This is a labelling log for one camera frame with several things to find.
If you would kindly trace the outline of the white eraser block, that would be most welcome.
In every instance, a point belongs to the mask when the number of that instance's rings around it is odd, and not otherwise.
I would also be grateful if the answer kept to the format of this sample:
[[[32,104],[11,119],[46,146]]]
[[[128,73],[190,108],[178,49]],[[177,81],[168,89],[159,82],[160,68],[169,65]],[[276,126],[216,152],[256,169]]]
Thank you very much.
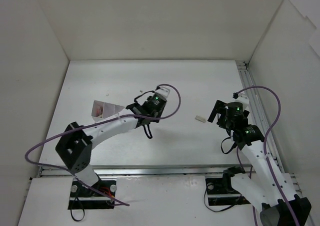
[[[200,121],[202,123],[205,123],[207,121],[205,118],[198,116],[198,115],[195,117],[195,120]]]

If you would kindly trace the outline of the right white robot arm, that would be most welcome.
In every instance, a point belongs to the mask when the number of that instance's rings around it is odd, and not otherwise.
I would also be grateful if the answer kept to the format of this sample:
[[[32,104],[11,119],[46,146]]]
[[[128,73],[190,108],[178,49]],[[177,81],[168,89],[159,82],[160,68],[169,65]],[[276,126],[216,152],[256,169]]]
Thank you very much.
[[[306,197],[299,197],[270,152],[264,149],[265,137],[256,125],[248,123],[246,107],[244,101],[217,100],[208,121],[217,119],[217,125],[233,141],[232,146],[253,166],[260,184],[252,181],[241,167],[230,167],[223,172],[222,188],[243,195],[259,213],[262,225],[305,225],[311,203]]]

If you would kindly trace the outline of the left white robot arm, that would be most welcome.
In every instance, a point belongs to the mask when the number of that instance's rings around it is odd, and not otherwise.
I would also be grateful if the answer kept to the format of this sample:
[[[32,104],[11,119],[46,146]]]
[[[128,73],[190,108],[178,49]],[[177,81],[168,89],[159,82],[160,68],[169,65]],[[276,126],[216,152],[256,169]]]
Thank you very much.
[[[82,190],[87,195],[96,195],[99,192],[101,181],[90,165],[92,150],[113,136],[139,127],[142,127],[147,138],[151,139],[153,136],[150,131],[150,123],[159,122],[158,118],[163,113],[169,93],[168,88],[159,87],[142,105],[135,101],[110,116],[108,119],[111,119],[112,122],[104,120],[104,124],[76,131],[60,138],[55,150],[67,169],[83,182]]]

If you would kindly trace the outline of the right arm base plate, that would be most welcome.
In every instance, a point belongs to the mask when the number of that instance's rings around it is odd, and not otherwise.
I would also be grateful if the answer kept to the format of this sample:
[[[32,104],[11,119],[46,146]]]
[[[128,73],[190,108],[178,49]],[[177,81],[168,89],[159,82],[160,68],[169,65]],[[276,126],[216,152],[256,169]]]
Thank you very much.
[[[209,211],[220,213],[237,206],[251,205],[238,191],[226,188],[221,177],[206,177],[205,185],[203,202]]]

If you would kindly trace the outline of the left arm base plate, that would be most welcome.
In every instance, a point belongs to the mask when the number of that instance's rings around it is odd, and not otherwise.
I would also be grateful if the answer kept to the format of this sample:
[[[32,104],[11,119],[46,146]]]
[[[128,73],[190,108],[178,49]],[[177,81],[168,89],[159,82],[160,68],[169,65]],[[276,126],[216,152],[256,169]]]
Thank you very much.
[[[102,194],[115,197],[116,185],[115,180],[102,180],[93,187]],[[68,203],[71,219],[75,222],[82,221],[85,218],[87,210],[114,209],[115,201],[109,197],[104,197],[74,180]]]

